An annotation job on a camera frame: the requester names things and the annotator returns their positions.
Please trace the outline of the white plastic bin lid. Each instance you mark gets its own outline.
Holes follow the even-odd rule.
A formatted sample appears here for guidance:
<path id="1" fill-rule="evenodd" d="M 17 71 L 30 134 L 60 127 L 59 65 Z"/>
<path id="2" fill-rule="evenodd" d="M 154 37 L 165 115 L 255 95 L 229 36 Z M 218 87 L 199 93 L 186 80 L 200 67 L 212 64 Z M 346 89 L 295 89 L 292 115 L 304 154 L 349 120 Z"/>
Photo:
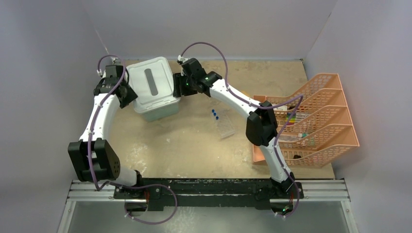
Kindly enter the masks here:
<path id="1" fill-rule="evenodd" d="M 127 66 L 130 86 L 141 103 L 173 97 L 173 73 L 165 57 L 156 57 Z"/>

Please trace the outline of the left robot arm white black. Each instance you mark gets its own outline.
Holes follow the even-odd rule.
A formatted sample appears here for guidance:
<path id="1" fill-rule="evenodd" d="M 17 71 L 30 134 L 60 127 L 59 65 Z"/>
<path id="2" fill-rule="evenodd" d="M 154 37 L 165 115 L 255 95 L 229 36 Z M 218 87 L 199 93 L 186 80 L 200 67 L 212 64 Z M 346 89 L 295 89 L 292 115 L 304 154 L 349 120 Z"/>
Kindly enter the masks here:
<path id="1" fill-rule="evenodd" d="M 123 185 L 128 195 L 138 199 L 145 192 L 140 173 L 122 166 L 108 142 L 117 110 L 137 99 L 137 94 L 125 80 L 126 74 L 125 66 L 106 66 L 93 90 L 94 105 L 86 129 L 78 141 L 69 143 L 68 153 L 80 181 Z"/>

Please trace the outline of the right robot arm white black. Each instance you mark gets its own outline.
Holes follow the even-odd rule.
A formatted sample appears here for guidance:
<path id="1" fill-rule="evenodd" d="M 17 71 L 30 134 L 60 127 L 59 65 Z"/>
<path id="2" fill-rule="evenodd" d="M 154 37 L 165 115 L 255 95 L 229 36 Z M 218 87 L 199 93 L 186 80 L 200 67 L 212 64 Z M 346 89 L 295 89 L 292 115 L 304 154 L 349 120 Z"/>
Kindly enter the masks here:
<path id="1" fill-rule="evenodd" d="M 177 59 L 182 71 L 173 76 L 175 97 L 198 93 L 215 98 L 236 110 L 246 120 L 245 135 L 250 143 L 260 148 L 270 171 L 273 192 L 283 198 L 292 191 L 299 197 L 300 190 L 280 149 L 274 106 L 247 97 L 228 84 L 215 71 L 206 72 L 195 58 Z"/>

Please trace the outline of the clear plastic tube rack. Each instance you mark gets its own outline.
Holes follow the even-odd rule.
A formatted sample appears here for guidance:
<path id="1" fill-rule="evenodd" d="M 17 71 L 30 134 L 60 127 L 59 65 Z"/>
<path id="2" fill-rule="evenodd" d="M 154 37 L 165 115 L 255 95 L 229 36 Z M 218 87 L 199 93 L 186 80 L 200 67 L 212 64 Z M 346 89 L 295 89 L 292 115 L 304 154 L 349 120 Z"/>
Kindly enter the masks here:
<path id="1" fill-rule="evenodd" d="M 220 112 L 215 111 L 215 113 L 217 114 L 216 116 L 219 117 L 219 120 L 215 119 L 216 116 L 214 116 L 213 113 L 211 113 L 211 119 L 215 124 L 215 127 L 217 129 L 217 132 L 220 138 L 225 139 L 225 138 L 228 138 L 234 135 L 236 130 L 232 124 L 232 121 L 227 115 L 226 111 L 220 111 Z"/>

